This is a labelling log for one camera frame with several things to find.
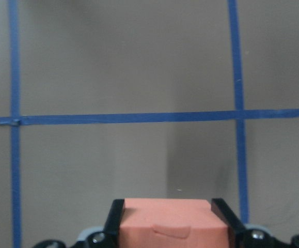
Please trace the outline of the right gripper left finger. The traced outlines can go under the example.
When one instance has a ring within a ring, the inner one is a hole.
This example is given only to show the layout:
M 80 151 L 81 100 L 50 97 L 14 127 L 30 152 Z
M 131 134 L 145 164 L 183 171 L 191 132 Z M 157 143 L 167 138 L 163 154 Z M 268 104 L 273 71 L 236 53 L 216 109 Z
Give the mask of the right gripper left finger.
M 124 211 L 124 199 L 113 200 L 103 230 L 90 234 L 86 238 L 86 247 L 119 247 L 119 229 Z

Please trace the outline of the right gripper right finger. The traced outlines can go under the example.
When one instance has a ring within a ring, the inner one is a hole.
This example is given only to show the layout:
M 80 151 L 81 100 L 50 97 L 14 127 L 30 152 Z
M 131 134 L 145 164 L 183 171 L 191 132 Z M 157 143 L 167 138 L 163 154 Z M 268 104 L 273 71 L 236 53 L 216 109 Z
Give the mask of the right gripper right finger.
M 227 225 L 229 247 L 271 247 L 271 236 L 262 228 L 243 224 L 222 198 L 211 200 L 211 211 Z

